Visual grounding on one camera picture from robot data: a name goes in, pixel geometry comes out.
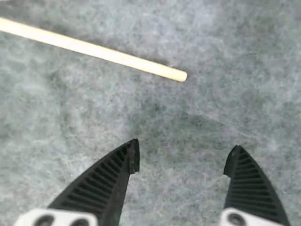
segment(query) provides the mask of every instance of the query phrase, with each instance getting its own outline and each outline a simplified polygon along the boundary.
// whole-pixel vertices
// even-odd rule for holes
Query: screw hole
[[[85,219],[80,219],[73,222],[71,226],[89,226],[89,223]]]
[[[228,221],[231,222],[232,224],[236,225],[236,226],[245,226],[246,222],[243,219],[243,217],[241,215],[238,215],[236,213],[231,213],[228,216]]]
[[[37,222],[34,224],[34,226],[51,226],[53,221],[54,221],[53,216],[45,215],[40,217],[37,220]]]

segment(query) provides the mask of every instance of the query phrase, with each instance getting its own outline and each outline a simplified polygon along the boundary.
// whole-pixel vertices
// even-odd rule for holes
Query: wooden stick
[[[167,67],[149,60],[144,60],[109,48],[70,38],[54,32],[45,31],[40,28],[17,23],[1,17],[0,31],[136,68],[138,70],[156,74],[172,80],[185,81],[187,78],[186,72],[175,68]]]

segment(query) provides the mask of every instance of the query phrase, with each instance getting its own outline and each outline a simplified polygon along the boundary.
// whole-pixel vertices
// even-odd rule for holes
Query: gray carpet
[[[242,145],[301,220],[299,0],[14,0],[0,16],[186,70],[185,83],[0,33],[0,225],[138,138],[121,226],[213,226]]]

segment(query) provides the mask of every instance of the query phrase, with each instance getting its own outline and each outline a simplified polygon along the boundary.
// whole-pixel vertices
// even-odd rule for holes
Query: wooden dowel
[[[186,72],[175,68],[167,67],[149,60],[144,60],[139,57],[121,53],[89,42],[70,38],[65,35],[45,31],[40,28],[17,23],[1,17],[0,31],[15,34],[35,41],[40,41],[53,46],[58,46],[74,52],[90,55],[172,80],[185,81],[187,78]]]

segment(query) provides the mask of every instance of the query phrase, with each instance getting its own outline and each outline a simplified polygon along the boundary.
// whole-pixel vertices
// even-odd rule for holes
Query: ribbed rubber pad
[[[233,207],[285,226],[290,225],[270,181],[243,147],[232,149],[224,174],[231,178],[225,208]]]
[[[93,213],[99,226],[117,226],[129,175],[139,171],[139,160],[139,143],[134,139],[86,170],[49,208]]]

